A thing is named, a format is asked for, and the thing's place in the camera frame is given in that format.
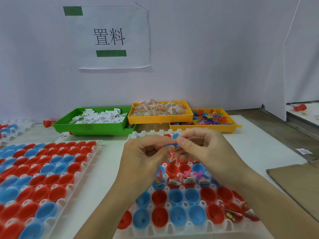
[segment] forearm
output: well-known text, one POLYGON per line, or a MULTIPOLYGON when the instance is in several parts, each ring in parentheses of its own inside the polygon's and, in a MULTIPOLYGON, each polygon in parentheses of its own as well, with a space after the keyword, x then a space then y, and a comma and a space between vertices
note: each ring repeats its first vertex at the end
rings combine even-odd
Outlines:
POLYGON ((74 239, 113 238, 131 199, 126 190, 114 184, 74 239))
POLYGON ((314 239, 319 224, 264 177, 252 171, 238 190, 274 238, 314 239))

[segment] yellow tray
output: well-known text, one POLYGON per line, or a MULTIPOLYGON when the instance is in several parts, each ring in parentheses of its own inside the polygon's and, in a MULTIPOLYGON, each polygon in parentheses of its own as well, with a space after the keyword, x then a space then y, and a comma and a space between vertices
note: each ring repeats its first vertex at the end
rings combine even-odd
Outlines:
MULTIPOLYGON (((204 112, 209 113, 210 109, 191 109, 192 112, 195 110, 204 110, 204 112)), ((170 129, 173 129, 173 131, 177 131, 177 129, 182 129, 182 131, 186 130, 187 128, 193 128, 193 127, 201 127, 201 128, 209 128, 209 129, 216 129, 220 132, 234 132, 237 127, 242 127, 241 125, 238 125, 223 109, 221 108, 213 108, 213 110, 217 113, 223 114, 225 117, 227 117, 228 123, 234 123, 234 125, 169 125, 170 129)))
MULTIPOLYGON (((169 101, 159 101, 160 103, 169 103, 169 101)), ((172 101, 180 104, 184 104, 187 109, 185 115, 162 115, 162 116, 141 116, 132 117, 134 107, 139 105, 139 102, 135 102, 129 112, 128 119, 130 124, 144 124, 144 123, 166 123, 166 122, 191 122, 193 120, 193 112, 186 101, 172 101)))

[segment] chinese character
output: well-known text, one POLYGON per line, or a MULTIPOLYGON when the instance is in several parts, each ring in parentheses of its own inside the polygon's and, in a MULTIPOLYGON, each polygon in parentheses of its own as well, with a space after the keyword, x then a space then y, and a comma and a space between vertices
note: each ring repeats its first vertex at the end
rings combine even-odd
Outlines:
POLYGON ((111 32, 111 34, 110 34, 110 36, 112 36, 112 40, 111 40, 111 43, 114 41, 114 45, 115 45, 115 41, 119 41, 119 40, 121 40, 122 41, 122 45, 123 45, 123 40, 125 39, 125 38, 123 38, 122 37, 122 29, 120 28, 120 30, 121 31, 114 31, 114 29, 112 28, 112 31, 110 30, 110 32, 111 32))
POLYGON ((96 45, 108 44, 106 41, 106 35, 108 35, 106 33, 106 29, 94 29, 94 33, 97 33, 94 35, 96 35, 96 37, 98 38, 98 43, 96 45))

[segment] green tray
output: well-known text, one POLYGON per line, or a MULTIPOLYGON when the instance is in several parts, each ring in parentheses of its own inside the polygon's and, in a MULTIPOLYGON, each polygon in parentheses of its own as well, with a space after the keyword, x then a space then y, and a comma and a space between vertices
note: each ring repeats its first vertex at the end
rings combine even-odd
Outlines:
POLYGON ((128 124, 127 116, 130 112, 130 106, 114 106, 114 107, 82 107, 76 108, 66 116, 53 124, 57 132, 71 132, 73 135, 111 135, 111 136, 126 136, 136 130, 137 125, 133 128, 125 128, 128 124), (93 109, 95 112, 113 111, 114 108, 121 109, 121 114, 127 113, 122 123, 98 123, 98 124, 74 124, 69 123, 73 117, 82 115, 85 109, 93 109))

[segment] cardboard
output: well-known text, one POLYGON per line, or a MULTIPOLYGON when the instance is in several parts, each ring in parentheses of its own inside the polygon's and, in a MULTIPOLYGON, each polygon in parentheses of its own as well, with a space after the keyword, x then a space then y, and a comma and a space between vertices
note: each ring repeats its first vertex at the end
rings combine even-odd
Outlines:
POLYGON ((268 169, 267 173, 319 222, 319 160, 268 169))

